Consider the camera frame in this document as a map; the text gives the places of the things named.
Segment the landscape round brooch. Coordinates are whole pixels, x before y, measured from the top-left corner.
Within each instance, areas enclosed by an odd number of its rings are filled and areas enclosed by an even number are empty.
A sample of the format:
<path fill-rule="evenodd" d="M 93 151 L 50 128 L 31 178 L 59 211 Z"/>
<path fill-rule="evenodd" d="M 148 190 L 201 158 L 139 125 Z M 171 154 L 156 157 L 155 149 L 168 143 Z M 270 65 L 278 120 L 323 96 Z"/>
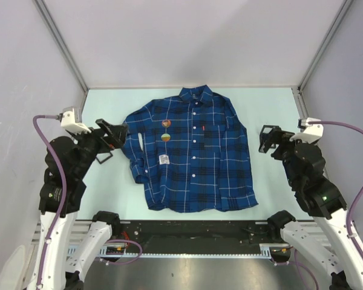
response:
<path fill-rule="evenodd" d="M 170 134 L 162 134 L 161 136 L 162 141 L 167 142 L 171 139 Z"/>

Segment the blue plaid button shirt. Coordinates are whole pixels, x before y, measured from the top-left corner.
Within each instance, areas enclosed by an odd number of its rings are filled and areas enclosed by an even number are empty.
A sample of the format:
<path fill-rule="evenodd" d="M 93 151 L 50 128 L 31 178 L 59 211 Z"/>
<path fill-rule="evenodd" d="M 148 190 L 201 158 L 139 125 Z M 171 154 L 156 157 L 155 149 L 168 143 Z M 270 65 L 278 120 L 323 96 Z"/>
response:
<path fill-rule="evenodd" d="M 247 130 L 227 97 L 206 85 L 183 88 L 130 113 L 125 124 L 123 153 L 150 210 L 225 212 L 257 205 Z M 162 134 L 171 139 L 162 141 Z"/>

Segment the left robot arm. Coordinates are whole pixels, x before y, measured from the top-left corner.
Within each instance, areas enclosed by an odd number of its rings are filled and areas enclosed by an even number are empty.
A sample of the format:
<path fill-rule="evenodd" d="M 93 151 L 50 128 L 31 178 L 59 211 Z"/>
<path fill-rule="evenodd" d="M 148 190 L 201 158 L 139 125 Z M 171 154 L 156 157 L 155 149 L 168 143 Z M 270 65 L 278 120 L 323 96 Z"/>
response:
<path fill-rule="evenodd" d="M 118 214 L 98 211 L 73 256 L 67 256 L 70 234 L 86 190 L 83 179 L 99 154 L 124 146 L 128 126 L 98 119 L 97 129 L 48 141 L 38 125 L 38 120 L 48 118 L 63 119 L 58 115 L 33 117 L 34 128 L 47 147 L 47 168 L 40 190 L 41 236 L 27 289 L 83 289 L 87 272 L 104 243 L 117 240 L 122 233 Z"/>

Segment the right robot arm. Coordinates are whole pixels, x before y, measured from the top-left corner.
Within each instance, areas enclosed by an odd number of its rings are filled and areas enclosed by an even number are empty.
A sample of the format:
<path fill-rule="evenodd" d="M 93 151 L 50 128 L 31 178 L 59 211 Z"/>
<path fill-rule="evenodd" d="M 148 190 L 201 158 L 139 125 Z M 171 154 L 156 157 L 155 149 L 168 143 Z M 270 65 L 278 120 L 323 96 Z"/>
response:
<path fill-rule="evenodd" d="M 325 159 L 317 143 L 331 121 L 300 119 L 298 133 L 264 125 L 260 132 L 261 153 L 273 149 L 300 208 L 314 219 L 331 245 L 328 250 L 309 235 L 286 210 L 268 218 L 267 236 L 288 243 L 313 267 L 330 279 L 330 289 L 363 289 L 363 242 L 353 225 L 353 209 L 363 186 L 348 206 L 343 195 L 324 175 Z"/>

